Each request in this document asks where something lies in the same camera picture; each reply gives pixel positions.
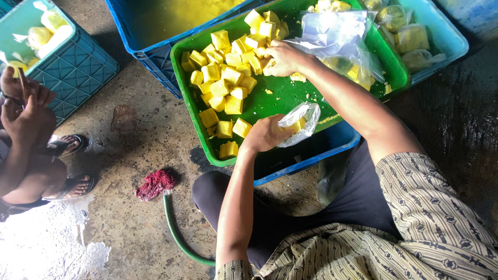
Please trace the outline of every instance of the concrete floor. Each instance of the concrete floor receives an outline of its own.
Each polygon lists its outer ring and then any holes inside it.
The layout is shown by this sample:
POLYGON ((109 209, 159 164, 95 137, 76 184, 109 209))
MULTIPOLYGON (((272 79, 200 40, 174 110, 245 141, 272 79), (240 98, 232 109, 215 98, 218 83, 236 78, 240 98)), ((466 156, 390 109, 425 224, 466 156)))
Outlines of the concrete floor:
MULTIPOLYGON (((180 182, 174 191, 174 209, 181 233, 195 251, 214 257, 215 233, 190 199, 194 180, 214 167, 200 148, 183 101, 125 51, 104 0, 54 2, 94 36, 122 70, 56 131, 90 139, 84 153, 65 162, 72 175, 98 173, 97 187, 86 198, 11 217, 0 228, 0 237, 23 254, 0 259, 16 263, 0 265, 0 277, 212 279, 213 268, 194 262, 175 244, 162 199, 145 203, 133 195, 149 173, 164 167, 176 170, 180 182), (29 234, 20 234, 21 229, 29 234), (43 265, 33 272, 23 262, 26 255, 34 262, 44 260, 43 265)), ((498 232, 498 74, 489 68, 483 75, 482 69, 472 67, 486 59, 497 64, 498 49, 493 45, 474 50, 465 61, 388 105, 419 136, 462 199, 498 232)), ((320 210, 314 189, 317 173, 318 168, 312 167, 257 190, 285 213, 309 215, 320 210)))

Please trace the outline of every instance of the red cloth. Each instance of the red cloth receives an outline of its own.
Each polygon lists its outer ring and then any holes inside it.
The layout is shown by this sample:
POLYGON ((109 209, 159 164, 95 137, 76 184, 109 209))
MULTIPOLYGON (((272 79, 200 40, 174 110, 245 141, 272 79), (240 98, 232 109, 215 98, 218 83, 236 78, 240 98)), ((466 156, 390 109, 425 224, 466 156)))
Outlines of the red cloth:
POLYGON ((144 178, 145 184, 135 189, 135 196, 141 201, 149 201, 156 197, 164 189, 172 189, 175 186, 175 178, 164 170, 158 170, 144 178))

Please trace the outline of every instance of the yellow tofu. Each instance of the yellow tofu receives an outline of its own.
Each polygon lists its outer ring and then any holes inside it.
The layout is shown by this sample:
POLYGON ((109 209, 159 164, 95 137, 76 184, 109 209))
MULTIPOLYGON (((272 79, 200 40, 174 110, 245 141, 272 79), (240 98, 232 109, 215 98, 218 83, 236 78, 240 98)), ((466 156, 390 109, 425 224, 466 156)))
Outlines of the yellow tofu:
POLYGON ((207 47, 205 47, 202 51, 201 51, 201 54, 204 55, 204 56, 207 56, 208 55, 208 52, 212 52, 216 50, 215 49, 215 46, 213 44, 209 44, 207 47))
POLYGON ((194 72, 192 72, 192 75, 190 76, 190 84, 199 86, 200 84, 202 84, 203 80, 204 75, 201 71, 195 70, 194 72))
POLYGON ((252 91, 252 89, 256 86, 257 80, 253 77, 243 77, 241 82, 239 83, 239 87, 247 88, 248 94, 252 91))
POLYGON ((211 93, 217 97, 223 97, 230 92, 227 83, 224 79, 214 82, 211 85, 211 93))
POLYGON ((259 24, 264 21, 264 18, 253 9, 250 13, 244 18, 244 21, 252 28, 259 27, 259 24))
POLYGON ((220 79, 220 68, 216 64, 202 66, 201 71, 204 76, 204 83, 218 81, 220 79))
POLYGON ((254 54, 256 55, 256 57, 259 60, 262 60, 264 58, 264 55, 266 54, 266 47, 265 46, 259 47, 257 49, 252 50, 252 51, 254 52, 254 54))
POLYGON ((240 115, 242 114, 243 100, 235 98, 231 95, 227 96, 227 103, 225 105, 225 114, 227 115, 240 115))
POLYGON ((237 67, 239 65, 242 65, 242 59, 241 55, 238 53, 227 53, 225 55, 227 64, 232 67, 237 67))
POLYGON ((232 129, 234 124, 232 122, 219 121, 216 136, 218 138, 232 138, 232 129))
POLYGON ((235 141, 228 141, 220 146, 220 159, 229 159, 239 155, 239 145, 235 141))
POLYGON ((201 118, 202 124, 205 128, 210 128, 220 121, 213 108, 200 112, 199 117, 201 118))
POLYGON ((263 21, 259 26, 259 33, 266 36, 266 41, 271 42, 275 39, 277 24, 271 21, 263 21))
POLYGON ((241 118, 238 118, 237 121, 235 122, 233 131, 235 134, 239 135, 240 137, 246 138, 251 128, 252 125, 250 125, 250 123, 244 121, 241 118))
POLYGON ((263 18, 265 21, 280 22, 278 16, 270 10, 263 13, 263 18))
POLYGON ((284 131, 285 130, 291 130, 292 134, 295 134, 296 132, 300 131, 303 129, 306 125, 306 120, 304 118, 300 118, 297 122, 295 122, 293 125, 282 128, 284 131))
POLYGON ((190 54, 190 59, 192 59, 192 61, 195 62, 195 64, 197 64, 199 67, 208 65, 208 59, 196 50, 192 51, 192 54, 190 54))
POLYGON ((237 66, 236 70, 241 72, 242 74, 244 74, 244 77, 250 76, 252 74, 252 72, 250 70, 250 64, 239 65, 239 66, 237 66))
POLYGON ((243 53, 241 55, 242 64, 249 63, 250 58, 253 57, 253 56, 256 56, 256 54, 252 50, 243 53))
POLYGON ((267 64, 263 67, 263 75, 265 76, 271 76, 269 73, 268 73, 268 69, 270 67, 272 67, 273 65, 276 64, 276 61, 274 58, 271 58, 270 60, 268 60, 267 64))
POLYGON ((255 57, 255 56, 251 57, 249 59, 249 64, 251 65, 252 71, 254 72, 254 74, 256 74, 256 75, 263 74, 263 68, 261 66, 261 62, 259 61, 259 59, 257 57, 255 57))
POLYGON ((202 101, 204 101, 204 103, 206 104, 206 106, 208 108, 211 108, 211 104, 209 104, 209 101, 211 100, 211 98, 213 98, 214 95, 212 93, 207 93, 207 94, 201 94, 201 98, 202 98, 202 101))
POLYGON ((228 40, 228 31, 220 30, 211 33, 211 40, 216 50, 221 50, 228 48, 230 46, 230 40, 228 40))
POLYGON ((225 109, 226 104, 225 97, 223 96, 215 96, 209 100, 209 104, 216 112, 221 112, 225 109))
POLYGON ((261 34, 251 34, 246 37, 245 41, 246 45, 253 49, 257 49, 259 47, 264 46, 266 44, 266 36, 261 34))
POLYGON ((224 60, 223 56, 215 50, 208 52, 206 57, 208 58, 209 63, 216 62, 218 65, 222 64, 224 60))
POLYGON ((231 87, 230 95, 238 99, 244 99, 248 96, 248 90, 244 87, 231 87))
POLYGON ((242 74, 241 72, 235 70, 232 67, 227 67, 223 72, 221 79, 231 86, 238 86, 243 77, 244 74, 242 74))
POLYGON ((189 58, 190 52, 184 51, 182 53, 182 67, 185 72, 191 72, 195 70, 195 64, 192 60, 189 58))
POLYGON ((199 89, 201 90, 201 92, 202 92, 203 95, 208 94, 208 93, 211 92, 211 85, 214 82, 215 81, 207 81, 204 84, 199 85, 199 89))

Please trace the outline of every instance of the green plastic tray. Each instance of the green plastic tray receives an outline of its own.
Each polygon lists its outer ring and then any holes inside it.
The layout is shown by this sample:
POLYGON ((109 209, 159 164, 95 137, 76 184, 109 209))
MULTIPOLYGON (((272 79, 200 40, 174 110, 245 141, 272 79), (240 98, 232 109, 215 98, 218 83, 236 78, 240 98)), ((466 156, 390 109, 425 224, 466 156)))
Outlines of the green plastic tray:
MULTIPOLYGON (((348 2, 353 10, 366 9, 363 2, 360 0, 343 0, 348 2)), ((301 24, 297 23, 299 12, 306 10, 310 5, 316 4, 317 0, 278 0, 270 2, 266 5, 256 8, 260 14, 264 11, 271 10, 283 19, 289 25, 288 38, 300 37, 302 34, 301 24)), ((219 160, 220 145, 227 141, 236 141, 240 146, 244 140, 242 137, 234 134, 233 139, 219 139, 217 137, 211 138, 206 128, 202 125, 199 112, 207 109, 202 101, 201 92, 198 89, 190 87, 190 73, 186 73, 181 67, 181 55, 184 51, 203 50, 211 43, 211 32, 219 30, 227 30, 230 42, 234 41, 244 34, 249 34, 249 26, 244 22, 246 13, 242 13, 226 21, 220 22, 217 25, 206 28, 197 34, 194 34, 173 46, 171 63, 178 80, 178 84, 182 91, 185 104, 194 123, 194 127, 199 135, 202 148, 206 153, 209 162, 215 166, 229 166, 234 165, 235 158, 228 160, 219 160)), ((404 66, 401 58, 396 50, 387 42, 383 34, 379 33, 375 28, 371 28, 366 36, 365 43, 369 50, 377 55, 382 63, 385 73, 385 79, 389 82, 393 92, 386 95, 385 85, 376 82, 371 92, 381 100, 390 99, 396 93, 399 93, 411 85, 411 76, 408 69, 404 66)), ((252 90, 251 94, 244 99, 243 113, 241 115, 226 115, 225 112, 218 113, 220 121, 234 122, 237 118, 241 118, 250 124, 255 124, 257 120, 272 116, 275 114, 287 114, 294 107, 302 102, 316 102, 320 105, 321 116, 319 124, 316 127, 315 133, 322 131, 343 119, 337 115, 337 112, 332 109, 330 105, 322 101, 322 95, 318 90, 309 82, 290 82, 289 77, 265 77, 264 75, 253 75, 257 80, 257 85, 252 90), (269 95, 265 93, 265 89, 273 91, 269 95)))

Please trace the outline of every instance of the dark pants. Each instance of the dark pants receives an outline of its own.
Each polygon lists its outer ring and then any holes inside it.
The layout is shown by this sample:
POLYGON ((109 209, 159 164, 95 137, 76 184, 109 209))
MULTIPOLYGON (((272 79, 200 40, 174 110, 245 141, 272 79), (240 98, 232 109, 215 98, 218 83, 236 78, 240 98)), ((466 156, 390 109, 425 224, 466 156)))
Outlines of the dark pants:
MULTIPOLYGON (((230 176, 210 171, 202 174, 192 186, 195 204, 216 231, 229 181, 230 176)), ((247 250, 249 262, 261 269, 287 235, 332 223, 368 226, 401 239, 364 139, 351 152, 344 189, 322 211, 293 217, 270 208, 254 196, 254 224, 247 250)))

